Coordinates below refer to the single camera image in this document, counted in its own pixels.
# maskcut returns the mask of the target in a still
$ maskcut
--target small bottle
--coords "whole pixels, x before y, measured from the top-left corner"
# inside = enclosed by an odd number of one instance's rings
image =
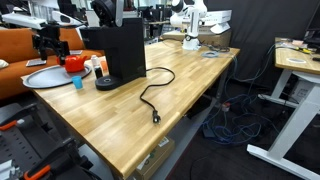
[[[102,77],[102,70],[101,70],[101,67],[100,67],[100,60],[99,58],[96,56],[96,55],[92,55],[91,56],[91,62],[92,62],[92,65],[93,65],[93,69],[94,69],[94,73],[96,74],[96,78],[100,78]]]

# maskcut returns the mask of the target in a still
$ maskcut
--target standing desk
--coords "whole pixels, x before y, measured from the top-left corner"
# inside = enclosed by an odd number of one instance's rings
[[[117,176],[126,179],[232,62],[231,54],[203,58],[205,51],[207,47],[183,50],[180,42],[171,40],[145,46],[147,68],[166,67],[176,75],[168,86],[150,88],[144,96],[161,116],[158,125],[152,122],[152,109],[139,96],[150,84],[168,82],[172,75],[166,71],[149,71],[147,77],[111,91],[95,88],[94,73],[83,79],[81,90],[69,84],[33,91]],[[236,55],[239,50],[231,52]]]
[[[288,58],[301,59],[305,63],[294,63],[289,61]],[[299,104],[286,102],[296,109],[268,151],[252,145],[248,145],[247,151],[303,179],[320,179],[318,174],[283,158],[320,110],[320,63],[313,61],[310,54],[304,54],[292,49],[277,48],[275,65],[276,67],[284,68],[284,70],[272,95],[263,96],[263,98],[284,104],[285,100],[281,100],[279,97],[291,73],[313,83],[313,86],[305,99]]]

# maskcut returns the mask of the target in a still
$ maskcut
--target red teapot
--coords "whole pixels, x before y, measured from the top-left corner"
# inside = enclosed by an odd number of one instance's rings
[[[79,72],[84,70],[84,62],[86,61],[87,56],[79,57],[75,55],[69,55],[65,59],[64,68],[67,72]]]

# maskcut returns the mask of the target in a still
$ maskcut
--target orange couch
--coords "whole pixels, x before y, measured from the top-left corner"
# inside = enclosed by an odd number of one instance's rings
[[[57,65],[56,56],[51,53],[46,65],[26,67],[28,60],[40,57],[33,49],[32,34],[34,32],[29,28],[0,30],[0,59],[9,63],[8,67],[0,69],[0,101],[29,91],[22,84],[21,76]],[[83,50],[81,56],[87,56],[87,59],[93,54],[103,55],[102,51],[85,50],[75,29],[61,29],[60,40],[68,41],[70,50]]]

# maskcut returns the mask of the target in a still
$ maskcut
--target tray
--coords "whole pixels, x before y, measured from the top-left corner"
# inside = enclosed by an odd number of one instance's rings
[[[59,65],[41,69],[30,74],[23,81],[23,85],[34,89],[44,89],[69,84],[72,82],[72,76],[84,78],[91,72],[89,65],[85,64],[84,66],[84,70],[75,73],[68,73],[64,67]]]

